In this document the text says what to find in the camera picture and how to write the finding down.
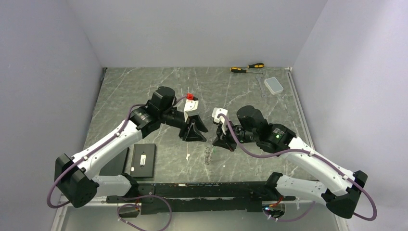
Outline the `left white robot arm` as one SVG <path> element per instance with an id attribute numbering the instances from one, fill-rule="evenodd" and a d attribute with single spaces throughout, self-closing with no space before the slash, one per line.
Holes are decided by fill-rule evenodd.
<path id="1" fill-rule="evenodd" d="M 203 133 L 208 129 L 198 115 L 198 98 L 188 93 L 183 99 L 184 109 L 179 111 L 176 105 L 180 100 L 175 91 L 170 87 L 159 87 L 146 103 L 131 106 L 125 119 L 95 144 L 73 156 L 59 156 L 55 161 L 54 183 L 47 195 L 47 205 L 59 208 L 51 202 L 55 188 L 75 208 L 103 196 L 134 201 L 140 193 L 139 184 L 132 176 L 126 173 L 101 176 L 100 170 L 125 148 L 143 140 L 162 124 L 178 128 L 178 136 L 183 141 L 205 142 Z"/>

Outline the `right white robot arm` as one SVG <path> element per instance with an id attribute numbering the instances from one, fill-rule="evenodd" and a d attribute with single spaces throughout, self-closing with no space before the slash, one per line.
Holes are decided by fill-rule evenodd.
<path id="1" fill-rule="evenodd" d="M 330 161 L 306 144 L 294 131 L 278 123 L 269 123 L 261 111 L 247 105 L 237 112 L 239 124 L 233 125 L 228 111 L 215 108 L 213 122 L 218 126 L 213 145 L 230 151 L 240 148 L 255 158 L 279 157 L 296 164 L 315 178 L 302 180 L 273 172 L 265 184 L 271 200 L 293 196 L 325 205 L 335 215 L 363 218 L 355 212 L 368 175 L 351 171 Z"/>

